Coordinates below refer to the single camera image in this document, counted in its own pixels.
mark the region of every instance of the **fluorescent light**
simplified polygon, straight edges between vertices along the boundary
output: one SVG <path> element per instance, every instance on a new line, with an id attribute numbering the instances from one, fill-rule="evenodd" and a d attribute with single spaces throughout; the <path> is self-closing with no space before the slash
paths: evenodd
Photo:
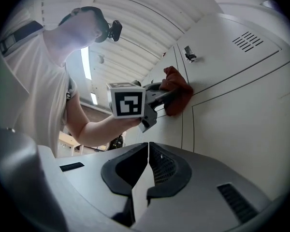
<path id="1" fill-rule="evenodd" d="M 90 65 L 89 65 L 89 49 L 88 47 L 81 49 L 82 62 L 85 77 L 91 80 Z"/>
<path id="2" fill-rule="evenodd" d="M 98 105 L 98 102 L 97 102 L 97 96 L 93 93 L 91 93 L 91 98 L 92 98 L 92 102 L 95 104 L 95 105 Z"/>

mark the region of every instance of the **white cabinet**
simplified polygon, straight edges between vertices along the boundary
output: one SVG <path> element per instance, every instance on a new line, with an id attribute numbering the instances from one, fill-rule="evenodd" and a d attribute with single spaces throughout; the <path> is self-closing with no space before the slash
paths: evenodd
<path id="1" fill-rule="evenodd" d="M 246 177 L 269 198 L 290 187 L 290 63 L 193 109 L 194 152 Z"/>
<path id="2" fill-rule="evenodd" d="M 165 56 L 152 69 L 149 82 L 158 83 L 165 79 L 166 74 L 163 70 L 170 66 L 174 66 L 177 69 L 176 56 L 173 47 L 167 51 Z"/>
<path id="3" fill-rule="evenodd" d="M 186 46 L 198 61 L 184 62 L 188 82 L 199 93 L 278 52 L 280 48 L 259 32 L 216 15 L 203 17 L 178 42 L 185 59 Z"/>
<path id="4" fill-rule="evenodd" d="M 143 133 L 144 142 L 155 142 L 181 148 L 182 115 L 176 117 L 162 116 L 157 123 Z"/>
<path id="5" fill-rule="evenodd" d="M 143 79 L 143 81 L 141 81 L 142 86 L 145 86 L 146 84 L 150 83 L 150 81 L 149 81 L 150 76 L 151 76 L 151 72 L 149 72 L 148 75 Z"/>
<path id="6" fill-rule="evenodd" d="M 129 146 L 137 143 L 139 130 L 140 129 L 138 127 L 133 127 L 127 130 L 124 146 Z"/>

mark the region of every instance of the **rag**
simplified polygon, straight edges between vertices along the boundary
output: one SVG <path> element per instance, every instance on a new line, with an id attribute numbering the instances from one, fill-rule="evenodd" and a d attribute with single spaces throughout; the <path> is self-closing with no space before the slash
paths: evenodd
<path id="1" fill-rule="evenodd" d="M 188 85 L 183 76 L 173 66 L 164 70 L 166 78 L 162 80 L 160 90 L 172 91 L 177 89 L 176 98 L 169 104 L 164 105 L 165 112 L 168 116 L 180 114 L 190 101 L 193 95 L 193 88 Z"/>

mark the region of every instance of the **ventilation grille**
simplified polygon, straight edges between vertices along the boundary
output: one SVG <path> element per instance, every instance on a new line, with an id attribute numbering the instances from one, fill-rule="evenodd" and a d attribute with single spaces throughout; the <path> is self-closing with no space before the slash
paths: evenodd
<path id="1" fill-rule="evenodd" d="M 155 149 L 149 152 L 149 165 L 153 170 L 155 186 L 167 181 L 176 171 L 174 161 Z"/>
<path id="2" fill-rule="evenodd" d="M 248 222 L 258 214 L 231 184 L 221 185 L 217 188 L 241 223 Z"/>
<path id="3" fill-rule="evenodd" d="M 263 40 L 261 40 L 258 36 L 254 35 L 251 32 L 246 32 L 232 42 L 236 44 L 239 48 L 241 48 L 244 52 L 248 52 L 252 48 L 261 44 Z"/>

